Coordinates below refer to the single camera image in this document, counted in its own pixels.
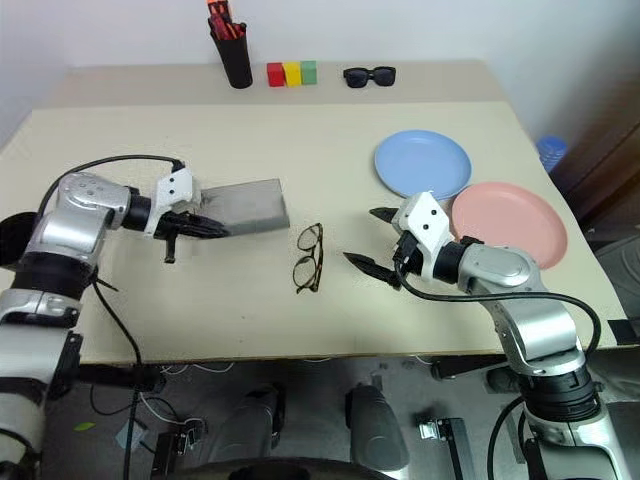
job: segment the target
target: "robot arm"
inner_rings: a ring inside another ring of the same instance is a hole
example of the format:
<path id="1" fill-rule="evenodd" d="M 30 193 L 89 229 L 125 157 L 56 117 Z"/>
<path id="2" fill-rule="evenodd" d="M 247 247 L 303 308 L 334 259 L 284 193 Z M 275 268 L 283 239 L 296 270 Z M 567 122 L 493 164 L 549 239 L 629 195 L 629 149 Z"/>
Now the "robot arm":
<path id="1" fill-rule="evenodd" d="M 480 301 L 518 374 L 527 420 L 536 437 L 528 445 L 530 472 L 534 475 L 538 468 L 545 476 L 532 478 L 631 479 L 569 312 L 555 299 L 526 298 L 529 292 L 547 292 L 534 260 L 515 248 L 490 247 L 469 238 L 454 242 L 449 219 L 429 193 L 408 198 L 397 210 L 380 208 L 371 213 L 401 235 L 393 257 L 396 268 L 391 275 L 367 257 L 345 254 L 360 270 L 394 287 L 404 285 L 414 294 L 416 290 L 404 280 L 408 273 L 456 284 L 470 295 L 421 295 L 431 300 L 472 301 L 483 296 Z M 523 296 L 490 297 L 512 293 Z"/>
<path id="2" fill-rule="evenodd" d="M 45 400 L 64 393 L 74 377 L 82 337 L 70 329 L 84 290 L 97 279 L 107 230 L 123 227 L 166 240 L 165 261 L 173 263 L 178 235 L 227 234 L 220 223 L 188 212 L 199 202 L 186 168 L 162 178 L 152 198 L 93 174 L 72 173 L 61 179 L 56 207 L 34 226 L 28 243 L 9 249 L 18 258 L 2 258 L 15 278 L 0 294 L 0 478 L 37 462 Z M 3 237 L 5 242 L 12 232 L 3 230 Z"/>

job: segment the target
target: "pen holder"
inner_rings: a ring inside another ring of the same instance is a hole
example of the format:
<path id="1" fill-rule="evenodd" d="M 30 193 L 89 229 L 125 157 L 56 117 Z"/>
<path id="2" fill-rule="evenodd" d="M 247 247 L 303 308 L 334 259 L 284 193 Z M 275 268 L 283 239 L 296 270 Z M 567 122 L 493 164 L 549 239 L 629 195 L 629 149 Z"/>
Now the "pen holder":
<path id="1" fill-rule="evenodd" d="M 247 88 L 253 83 L 251 64 L 247 50 L 247 34 L 233 40 L 220 40 L 211 29 L 211 38 L 216 44 L 229 84 L 233 88 Z"/>

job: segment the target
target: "red block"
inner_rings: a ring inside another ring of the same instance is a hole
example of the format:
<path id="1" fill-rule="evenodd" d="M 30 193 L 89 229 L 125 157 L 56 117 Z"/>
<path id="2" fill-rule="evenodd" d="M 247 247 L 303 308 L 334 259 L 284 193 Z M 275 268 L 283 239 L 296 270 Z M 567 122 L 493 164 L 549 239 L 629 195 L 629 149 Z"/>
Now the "red block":
<path id="1" fill-rule="evenodd" d="M 267 63 L 267 78 L 270 87 L 284 87 L 284 69 L 281 63 Z"/>

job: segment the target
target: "beige table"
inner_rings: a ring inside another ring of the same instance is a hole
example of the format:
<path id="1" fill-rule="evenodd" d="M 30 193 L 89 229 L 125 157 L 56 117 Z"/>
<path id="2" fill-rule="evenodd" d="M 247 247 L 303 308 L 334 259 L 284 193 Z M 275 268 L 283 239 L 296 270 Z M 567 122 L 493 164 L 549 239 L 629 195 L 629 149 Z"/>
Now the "beige table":
<path id="1" fill-rule="evenodd" d="M 397 235 L 367 211 L 398 206 L 401 199 L 376 177 L 374 149 L 399 130 L 436 130 L 467 151 L 473 183 L 516 183 L 547 199 L 562 217 L 569 249 L 543 273 L 548 288 L 587 300 L 603 319 L 623 318 L 571 211 L 482 64 L 400 64 L 396 86 L 362 91 L 344 86 L 341 67 L 321 65 L 319 85 L 295 90 L 268 88 L 259 67 L 246 91 L 230 89 L 216 66 L 73 72 L 2 152 L 0 216 L 35 209 L 65 169 L 115 154 L 182 158 L 204 187 L 277 177 L 289 230 L 181 240 L 175 265 L 162 262 L 162 242 L 135 232 L 109 235 L 101 275 L 121 289 L 107 295 L 145 360 L 497 352 L 491 320 L 479 305 L 428 303 L 398 293 L 342 256 L 360 252 L 390 265 Z M 165 171 L 143 161 L 99 169 L 147 193 Z M 325 231 L 321 288 L 296 295 L 296 239 L 315 222 Z M 0 287 L 10 281 L 3 272 Z M 87 291 L 83 301 L 83 361 L 130 361 L 129 345 L 94 294 Z M 571 310 L 586 343 L 590 322 Z M 601 345 L 614 344 L 605 323 Z"/>

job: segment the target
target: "black sunglasses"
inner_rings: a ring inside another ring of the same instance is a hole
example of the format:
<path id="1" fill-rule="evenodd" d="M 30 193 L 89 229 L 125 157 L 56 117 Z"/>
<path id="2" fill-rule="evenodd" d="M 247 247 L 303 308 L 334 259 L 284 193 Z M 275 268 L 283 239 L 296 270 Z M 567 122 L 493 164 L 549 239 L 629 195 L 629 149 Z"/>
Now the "black sunglasses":
<path id="1" fill-rule="evenodd" d="M 316 247 L 318 248 L 318 260 L 316 261 Z M 324 250 L 322 248 L 322 224 L 316 223 L 305 228 L 298 237 L 298 248 L 307 254 L 297 261 L 293 267 L 293 283 L 296 284 L 296 293 L 305 288 L 317 292 L 320 287 L 320 275 L 322 274 L 322 260 Z"/>
<path id="2" fill-rule="evenodd" d="M 347 68 L 342 76 L 351 88 L 364 87 L 369 79 L 373 79 L 381 87 L 390 87 L 396 81 L 396 69 L 394 67 L 376 67 L 368 70 L 362 67 Z"/>

